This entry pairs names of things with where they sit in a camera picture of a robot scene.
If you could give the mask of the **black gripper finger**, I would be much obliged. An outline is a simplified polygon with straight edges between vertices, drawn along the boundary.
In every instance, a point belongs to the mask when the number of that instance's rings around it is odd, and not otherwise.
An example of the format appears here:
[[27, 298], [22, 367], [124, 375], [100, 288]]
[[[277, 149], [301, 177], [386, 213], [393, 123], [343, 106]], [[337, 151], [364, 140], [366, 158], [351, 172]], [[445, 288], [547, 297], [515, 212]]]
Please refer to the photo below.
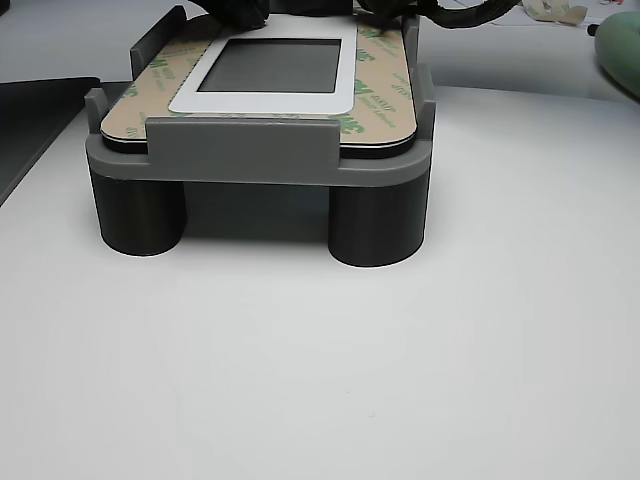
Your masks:
[[197, 0], [197, 5], [224, 26], [260, 29], [270, 14], [269, 0]]

